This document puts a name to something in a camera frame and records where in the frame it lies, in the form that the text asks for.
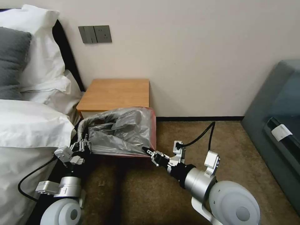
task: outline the black wire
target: black wire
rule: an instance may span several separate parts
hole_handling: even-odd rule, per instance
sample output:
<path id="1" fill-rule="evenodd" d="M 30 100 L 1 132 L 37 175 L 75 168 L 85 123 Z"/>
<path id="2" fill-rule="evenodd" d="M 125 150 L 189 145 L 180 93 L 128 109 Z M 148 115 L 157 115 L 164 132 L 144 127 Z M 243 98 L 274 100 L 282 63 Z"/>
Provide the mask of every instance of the black wire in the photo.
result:
<path id="1" fill-rule="evenodd" d="M 211 124 L 212 125 L 212 129 L 210 131 L 210 135 L 209 135 L 209 141 L 208 141 L 208 150 L 210 151 L 210 146 L 212 144 L 212 138 L 213 138 L 213 130 L 215 129 L 215 125 L 216 125 L 216 122 L 212 122 Z"/>
<path id="2" fill-rule="evenodd" d="M 52 158 L 50 161 L 46 162 L 44 165 L 40 166 L 39 168 L 37 168 L 37 169 L 35 169 L 34 171 L 32 171 L 30 174 L 26 175 L 26 176 L 19 182 L 19 184 L 18 184 L 18 191 L 19 191 L 22 195 L 24 195 L 25 197 L 27 197 L 27 198 L 29 198 L 29 199 L 31 199 L 31 200 L 37 202 L 38 200 L 37 200 L 36 198 L 34 198 L 34 197 L 32 197 L 32 196 L 26 194 L 24 191 L 22 191 L 22 189 L 21 189 L 21 184 L 22 184 L 22 182 L 23 182 L 27 177 L 29 177 L 30 175 L 34 174 L 36 171 L 42 169 L 43 167 L 45 167 L 46 165 L 50 164 L 51 162 L 53 162 L 53 161 L 56 160 L 56 159 L 57 159 L 57 157 L 56 157 L 56 156 L 53 156 L 53 158 Z"/>
<path id="3" fill-rule="evenodd" d="M 216 124 L 215 121 L 212 122 L 195 140 L 191 141 L 190 143 L 188 143 L 188 144 L 177 143 L 176 148 L 184 148 L 184 147 L 194 144 L 195 142 L 199 141 L 199 139 L 202 138 L 206 134 L 206 132 L 209 131 L 210 128 L 212 128 L 212 130 L 210 131 L 210 136 L 209 136 L 209 141 L 208 141 L 208 150 L 210 151 L 210 146 L 211 146 L 211 142 L 212 142 L 213 130 L 215 128 L 215 124 Z"/>

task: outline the trash bag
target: trash bag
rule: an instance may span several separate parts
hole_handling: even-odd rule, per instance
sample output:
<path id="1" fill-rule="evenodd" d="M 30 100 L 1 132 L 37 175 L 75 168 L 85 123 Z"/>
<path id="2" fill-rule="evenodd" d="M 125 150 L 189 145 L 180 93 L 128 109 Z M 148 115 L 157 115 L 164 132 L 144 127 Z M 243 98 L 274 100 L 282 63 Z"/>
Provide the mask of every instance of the trash bag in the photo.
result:
<path id="1" fill-rule="evenodd" d="M 144 107 L 102 112 L 80 122 L 78 140 L 86 133 L 94 154 L 147 156 L 142 146 L 156 149 L 155 113 Z"/>

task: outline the floor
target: floor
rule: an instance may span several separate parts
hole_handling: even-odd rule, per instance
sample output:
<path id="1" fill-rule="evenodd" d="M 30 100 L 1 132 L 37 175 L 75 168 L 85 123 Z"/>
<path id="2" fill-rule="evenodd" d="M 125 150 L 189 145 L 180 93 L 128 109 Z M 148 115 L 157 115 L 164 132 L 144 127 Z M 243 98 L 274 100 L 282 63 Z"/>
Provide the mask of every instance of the floor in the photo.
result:
<path id="1" fill-rule="evenodd" d="M 172 155 L 174 140 L 190 142 L 210 122 L 158 122 L 157 150 Z M 187 148 L 186 164 L 204 169 L 208 135 Z M 212 150 L 220 157 L 217 179 L 247 188 L 258 201 L 261 224 L 300 224 L 240 122 L 217 122 Z M 191 206 L 191 195 L 148 158 L 95 156 L 84 189 L 83 224 L 209 224 Z"/>

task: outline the black baseboard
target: black baseboard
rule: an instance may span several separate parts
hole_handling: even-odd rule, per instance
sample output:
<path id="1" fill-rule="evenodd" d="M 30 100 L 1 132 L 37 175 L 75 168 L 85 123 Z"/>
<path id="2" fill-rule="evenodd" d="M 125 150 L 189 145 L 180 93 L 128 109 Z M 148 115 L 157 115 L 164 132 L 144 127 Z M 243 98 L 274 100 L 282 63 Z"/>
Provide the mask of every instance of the black baseboard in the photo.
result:
<path id="1" fill-rule="evenodd" d="M 157 122 L 166 121 L 242 121 L 241 117 L 156 117 Z"/>

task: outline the wooden nightstand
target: wooden nightstand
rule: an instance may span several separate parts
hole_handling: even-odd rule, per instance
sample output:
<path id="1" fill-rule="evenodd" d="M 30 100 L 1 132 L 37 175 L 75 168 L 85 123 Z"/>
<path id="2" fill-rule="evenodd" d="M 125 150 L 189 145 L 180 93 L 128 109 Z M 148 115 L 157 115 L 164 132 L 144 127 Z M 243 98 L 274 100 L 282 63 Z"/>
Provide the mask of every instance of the wooden nightstand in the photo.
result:
<path id="1" fill-rule="evenodd" d="M 77 105 L 82 118 L 126 107 L 149 107 L 148 79 L 95 79 Z"/>

